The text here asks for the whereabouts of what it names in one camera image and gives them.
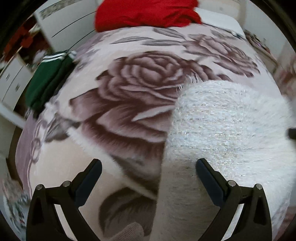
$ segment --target drawer handle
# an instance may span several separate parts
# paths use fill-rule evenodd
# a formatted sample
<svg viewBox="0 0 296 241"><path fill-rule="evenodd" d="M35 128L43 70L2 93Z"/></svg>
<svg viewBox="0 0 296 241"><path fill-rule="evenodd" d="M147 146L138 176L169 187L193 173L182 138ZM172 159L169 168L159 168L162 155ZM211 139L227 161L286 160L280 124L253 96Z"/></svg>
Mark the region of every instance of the drawer handle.
<svg viewBox="0 0 296 241"><path fill-rule="evenodd" d="M20 88L20 84L17 84L17 86L15 87L15 92L17 92L19 88Z"/></svg>

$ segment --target metal screw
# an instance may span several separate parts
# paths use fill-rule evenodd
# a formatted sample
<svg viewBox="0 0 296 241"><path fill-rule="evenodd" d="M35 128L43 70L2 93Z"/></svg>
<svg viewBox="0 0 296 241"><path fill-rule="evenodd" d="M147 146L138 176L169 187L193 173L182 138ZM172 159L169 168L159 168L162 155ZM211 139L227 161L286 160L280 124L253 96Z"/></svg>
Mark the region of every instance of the metal screw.
<svg viewBox="0 0 296 241"><path fill-rule="evenodd" d="M68 186L70 186L70 184L71 184L70 181L64 181L62 185L63 185L63 187L68 187Z"/></svg>
<svg viewBox="0 0 296 241"><path fill-rule="evenodd" d="M230 180L228 181L229 186L234 187L236 185L235 181Z"/></svg>
<svg viewBox="0 0 296 241"><path fill-rule="evenodd" d="M256 187L261 190L263 188L263 186L261 184L256 184Z"/></svg>
<svg viewBox="0 0 296 241"><path fill-rule="evenodd" d="M39 184L36 186L36 190L41 190L43 188L43 185L42 184Z"/></svg>

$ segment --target white fuzzy sweater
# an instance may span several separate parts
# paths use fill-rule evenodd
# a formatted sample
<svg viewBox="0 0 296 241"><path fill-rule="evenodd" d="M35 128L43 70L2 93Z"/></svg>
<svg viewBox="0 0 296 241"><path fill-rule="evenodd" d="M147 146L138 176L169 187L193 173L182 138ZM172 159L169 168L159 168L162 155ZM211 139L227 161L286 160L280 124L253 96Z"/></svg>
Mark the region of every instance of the white fuzzy sweater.
<svg viewBox="0 0 296 241"><path fill-rule="evenodd" d="M184 88L166 144L150 241L196 241L217 214L195 172L199 158L240 186L262 184L274 238L296 177L295 146L286 134L292 124L291 110L282 98L226 81Z"/></svg>

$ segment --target red blanket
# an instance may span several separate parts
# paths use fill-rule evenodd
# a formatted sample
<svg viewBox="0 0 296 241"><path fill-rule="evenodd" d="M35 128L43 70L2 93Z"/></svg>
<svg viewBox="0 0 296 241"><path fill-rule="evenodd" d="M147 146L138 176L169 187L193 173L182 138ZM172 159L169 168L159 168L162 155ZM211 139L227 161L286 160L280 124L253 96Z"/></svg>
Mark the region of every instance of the red blanket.
<svg viewBox="0 0 296 241"><path fill-rule="evenodd" d="M201 24L197 0L104 0L98 7L98 32L133 26L184 27Z"/></svg>

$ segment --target floral blanket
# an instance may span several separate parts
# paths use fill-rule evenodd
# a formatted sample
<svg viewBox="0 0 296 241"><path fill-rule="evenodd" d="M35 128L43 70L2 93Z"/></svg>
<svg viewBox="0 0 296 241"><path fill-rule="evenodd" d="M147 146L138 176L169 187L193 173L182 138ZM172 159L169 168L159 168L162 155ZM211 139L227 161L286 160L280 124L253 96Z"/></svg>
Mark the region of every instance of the floral blanket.
<svg viewBox="0 0 296 241"><path fill-rule="evenodd" d="M98 33L76 61L37 121L22 181L32 195L37 184L61 185L100 159L102 176L80 211L101 240L135 221L150 234L170 117L186 76L281 95L247 40L207 25Z"/></svg>

